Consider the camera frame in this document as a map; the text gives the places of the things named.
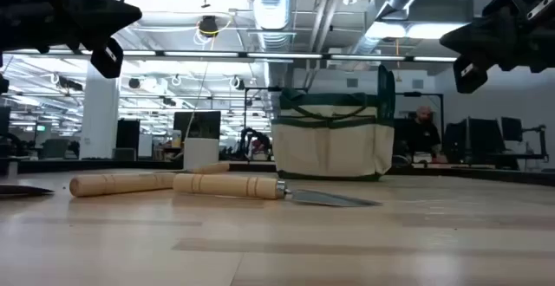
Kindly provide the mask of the dark metal blade garden tool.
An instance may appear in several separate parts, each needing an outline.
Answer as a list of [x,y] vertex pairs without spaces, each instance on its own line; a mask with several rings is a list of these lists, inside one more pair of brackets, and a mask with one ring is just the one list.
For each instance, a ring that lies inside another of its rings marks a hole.
[[0,184],[0,198],[34,197],[49,195],[52,193],[54,193],[54,191],[50,189],[44,189],[31,185]]

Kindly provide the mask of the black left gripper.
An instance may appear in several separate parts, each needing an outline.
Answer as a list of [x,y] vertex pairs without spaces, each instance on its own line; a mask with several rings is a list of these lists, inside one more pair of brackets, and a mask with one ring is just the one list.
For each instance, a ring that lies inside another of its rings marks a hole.
[[142,18],[125,0],[0,0],[0,54],[56,45],[91,51]]

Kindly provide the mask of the person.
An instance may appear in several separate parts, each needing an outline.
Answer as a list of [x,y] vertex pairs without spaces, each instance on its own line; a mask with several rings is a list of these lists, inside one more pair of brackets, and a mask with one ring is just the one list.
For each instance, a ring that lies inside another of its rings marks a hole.
[[414,117],[395,122],[395,156],[412,160],[417,153],[426,153],[431,156],[433,163],[447,163],[439,131],[432,122],[431,114],[430,107],[420,106],[416,109]]

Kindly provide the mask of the black table border rail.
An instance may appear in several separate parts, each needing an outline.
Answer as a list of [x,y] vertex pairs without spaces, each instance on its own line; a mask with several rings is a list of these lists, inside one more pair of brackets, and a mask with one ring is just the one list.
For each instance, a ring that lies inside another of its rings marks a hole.
[[[141,169],[151,171],[184,170],[183,166],[174,162],[160,161],[119,161],[112,159],[86,159],[86,160],[28,160],[25,158],[0,158],[0,175],[5,174],[12,163],[16,163],[18,173],[39,172],[82,172],[108,169]],[[227,162],[230,164],[228,172],[248,173],[275,173],[276,166],[271,162]],[[454,177],[464,179],[483,179],[525,185],[543,185],[555,187],[554,172],[519,172],[504,171],[472,167],[447,167],[440,165],[428,166],[401,166],[392,167],[386,174],[388,176],[429,176],[429,177]]]

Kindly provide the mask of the white building column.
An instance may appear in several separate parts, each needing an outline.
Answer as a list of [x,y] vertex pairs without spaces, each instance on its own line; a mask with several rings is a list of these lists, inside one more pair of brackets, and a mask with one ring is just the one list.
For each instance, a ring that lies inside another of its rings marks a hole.
[[81,159],[111,159],[116,146],[121,83],[105,78],[92,64],[87,67]]

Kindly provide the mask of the large black monitor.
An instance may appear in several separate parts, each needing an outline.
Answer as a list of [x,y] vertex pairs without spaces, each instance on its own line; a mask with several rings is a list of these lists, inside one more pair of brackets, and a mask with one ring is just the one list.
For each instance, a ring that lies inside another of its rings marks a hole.
[[497,120],[466,118],[447,124],[443,152],[450,163],[486,164],[506,150]]

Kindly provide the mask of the black computer monitor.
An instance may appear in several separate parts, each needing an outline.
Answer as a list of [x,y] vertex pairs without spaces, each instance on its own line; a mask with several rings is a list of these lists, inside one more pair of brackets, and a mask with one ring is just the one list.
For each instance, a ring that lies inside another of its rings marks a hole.
[[173,129],[181,131],[181,138],[218,140],[220,137],[220,111],[177,112],[173,116]]

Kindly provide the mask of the cream and green gardening bag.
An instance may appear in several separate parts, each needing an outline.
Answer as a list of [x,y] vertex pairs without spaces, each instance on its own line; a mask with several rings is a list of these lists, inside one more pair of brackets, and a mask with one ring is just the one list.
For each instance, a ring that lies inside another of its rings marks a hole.
[[395,129],[377,119],[377,94],[305,94],[285,89],[271,121],[278,175],[375,181],[392,166]]

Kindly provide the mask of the grey office chair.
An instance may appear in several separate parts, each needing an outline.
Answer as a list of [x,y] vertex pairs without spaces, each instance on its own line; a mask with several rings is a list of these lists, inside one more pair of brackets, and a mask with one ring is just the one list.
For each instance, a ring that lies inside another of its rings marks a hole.
[[39,159],[64,159],[69,147],[67,139],[48,139],[42,144]]

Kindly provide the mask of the wooden-handled metal trowel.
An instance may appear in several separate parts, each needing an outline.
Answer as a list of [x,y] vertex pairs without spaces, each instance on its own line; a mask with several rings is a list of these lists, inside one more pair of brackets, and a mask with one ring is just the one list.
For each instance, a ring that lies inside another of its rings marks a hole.
[[189,194],[266,200],[289,199],[302,204],[335,207],[380,205],[378,202],[367,199],[311,190],[293,190],[283,180],[266,177],[181,173],[174,177],[173,189],[176,192]]

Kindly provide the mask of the black metal frame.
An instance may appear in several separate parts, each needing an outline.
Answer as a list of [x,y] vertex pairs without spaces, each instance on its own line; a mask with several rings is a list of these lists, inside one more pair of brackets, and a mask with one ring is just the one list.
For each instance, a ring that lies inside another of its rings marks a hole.
[[444,120],[444,95],[437,93],[421,93],[421,92],[402,92],[395,94],[396,113],[408,112],[411,108],[430,106],[434,113],[434,124],[440,132],[440,136],[445,131]]
[[250,126],[248,123],[250,115],[248,114],[249,111],[249,102],[251,101],[262,101],[263,103],[268,101],[272,101],[273,94],[280,94],[284,90],[284,87],[279,86],[270,86],[270,87],[245,87],[244,88],[244,97],[243,97],[243,129],[246,129]]

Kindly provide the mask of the round silver ventilation duct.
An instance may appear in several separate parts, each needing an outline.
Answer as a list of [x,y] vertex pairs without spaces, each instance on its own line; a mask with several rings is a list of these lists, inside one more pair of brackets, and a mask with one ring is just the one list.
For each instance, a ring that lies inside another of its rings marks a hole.
[[287,51],[291,45],[291,35],[284,33],[291,20],[292,0],[252,0],[252,11],[258,40],[265,52]]

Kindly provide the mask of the ceiling fluorescent light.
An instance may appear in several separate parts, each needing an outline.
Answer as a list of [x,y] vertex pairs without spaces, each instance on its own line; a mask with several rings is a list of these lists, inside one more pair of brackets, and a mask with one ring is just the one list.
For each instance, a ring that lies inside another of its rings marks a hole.
[[373,23],[365,33],[367,38],[440,39],[446,33],[466,26],[465,23]]

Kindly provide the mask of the white cylindrical container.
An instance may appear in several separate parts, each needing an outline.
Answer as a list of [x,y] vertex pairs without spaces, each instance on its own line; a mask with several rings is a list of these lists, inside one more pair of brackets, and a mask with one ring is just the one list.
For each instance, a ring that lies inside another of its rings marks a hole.
[[219,163],[219,141],[216,139],[186,139],[183,149],[183,169],[194,169]]

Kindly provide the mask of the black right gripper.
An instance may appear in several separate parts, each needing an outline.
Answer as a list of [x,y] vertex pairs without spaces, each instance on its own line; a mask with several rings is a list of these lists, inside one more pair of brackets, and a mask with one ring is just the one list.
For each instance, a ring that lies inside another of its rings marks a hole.
[[555,0],[492,0],[482,17],[446,33],[440,44],[482,68],[555,68]]

